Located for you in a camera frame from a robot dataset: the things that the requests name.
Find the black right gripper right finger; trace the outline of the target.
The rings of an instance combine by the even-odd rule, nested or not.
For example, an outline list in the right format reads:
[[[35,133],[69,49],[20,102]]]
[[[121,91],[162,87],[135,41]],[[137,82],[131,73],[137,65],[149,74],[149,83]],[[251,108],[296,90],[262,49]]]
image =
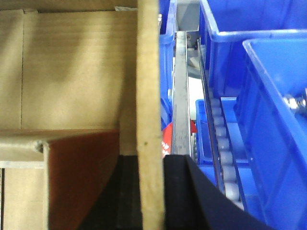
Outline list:
[[[269,230],[226,198],[188,155],[167,155],[165,224],[168,230]]]

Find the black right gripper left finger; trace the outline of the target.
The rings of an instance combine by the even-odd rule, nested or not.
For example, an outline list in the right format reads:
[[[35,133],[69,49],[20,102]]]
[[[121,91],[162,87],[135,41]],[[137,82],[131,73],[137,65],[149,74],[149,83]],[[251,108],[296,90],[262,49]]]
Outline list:
[[[137,156],[119,156],[109,182],[79,229],[142,229]]]

